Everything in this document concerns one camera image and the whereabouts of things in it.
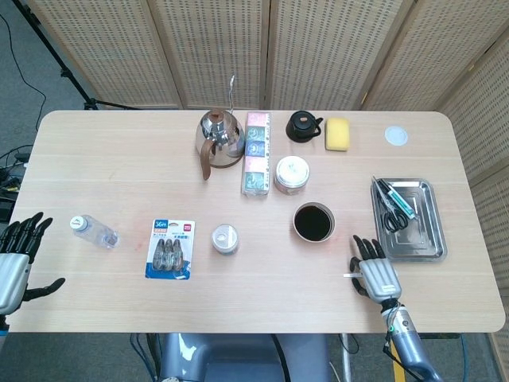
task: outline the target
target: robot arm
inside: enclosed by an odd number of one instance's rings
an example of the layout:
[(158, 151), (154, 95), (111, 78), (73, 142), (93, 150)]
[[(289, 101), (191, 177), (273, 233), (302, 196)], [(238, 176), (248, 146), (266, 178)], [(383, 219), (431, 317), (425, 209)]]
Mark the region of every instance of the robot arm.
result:
[(382, 317), (387, 325), (387, 342), (383, 352), (393, 360), (395, 359), (390, 352), (390, 342), (393, 341), (401, 365), (408, 373), (417, 380), (442, 382), (443, 379), (431, 365), (422, 347), (421, 338), (408, 310), (398, 301), (402, 288), (398, 276), (389, 259), (386, 259), (379, 242), (372, 240), (371, 244), (369, 240), (361, 240), (358, 236), (353, 236), (353, 238), (357, 243), (362, 260), (352, 257), (350, 271), (360, 270), (365, 287), (355, 278), (352, 279), (352, 283), (359, 294), (382, 305)]
[(8, 332), (6, 316), (19, 309), (23, 301), (47, 296), (62, 286), (65, 279), (36, 289), (27, 289), (37, 250), (52, 218), (42, 221), (42, 212), (27, 220), (13, 222), (0, 236), (0, 348)]

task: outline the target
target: yellow sponge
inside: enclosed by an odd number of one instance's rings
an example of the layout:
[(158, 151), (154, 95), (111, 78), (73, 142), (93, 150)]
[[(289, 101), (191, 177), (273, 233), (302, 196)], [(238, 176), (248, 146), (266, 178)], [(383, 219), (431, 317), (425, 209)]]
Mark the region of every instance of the yellow sponge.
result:
[(350, 147), (350, 123), (345, 118), (332, 117), (325, 124), (325, 148), (346, 151)]

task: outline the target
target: scissors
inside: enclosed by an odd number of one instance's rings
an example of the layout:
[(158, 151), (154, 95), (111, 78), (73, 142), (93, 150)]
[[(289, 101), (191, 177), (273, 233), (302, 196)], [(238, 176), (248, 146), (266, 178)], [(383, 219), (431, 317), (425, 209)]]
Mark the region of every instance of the scissors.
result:
[(386, 230), (391, 233), (396, 233), (397, 231), (408, 227), (408, 219), (406, 218), (406, 215), (403, 213), (403, 211), (394, 207), (387, 195), (383, 193), (375, 177), (373, 177), (373, 181), (375, 182), (375, 186), (379, 193), (380, 199), (382, 200), (382, 204), (386, 209), (386, 212), (382, 217), (382, 222)]

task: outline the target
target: bottle cap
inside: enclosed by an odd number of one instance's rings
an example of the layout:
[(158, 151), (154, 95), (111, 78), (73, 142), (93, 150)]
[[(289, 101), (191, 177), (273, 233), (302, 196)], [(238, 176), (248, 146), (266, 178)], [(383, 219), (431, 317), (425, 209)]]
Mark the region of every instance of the bottle cap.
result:
[(75, 231), (83, 231), (86, 227), (88, 227), (87, 219), (82, 216), (74, 216), (69, 224)]

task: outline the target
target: pen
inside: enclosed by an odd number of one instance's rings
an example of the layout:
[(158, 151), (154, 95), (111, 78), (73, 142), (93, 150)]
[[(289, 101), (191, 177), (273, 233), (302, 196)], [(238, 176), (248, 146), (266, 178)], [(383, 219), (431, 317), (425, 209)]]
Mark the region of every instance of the pen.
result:
[(415, 211), (406, 203), (405, 199), (386, 181), (379, 179), (379, 182), (383, 188), (387, 191), (387, 195), (395, 202), (395, 204), (401, 209), (409, 219), (415, 219), (417, 215)]

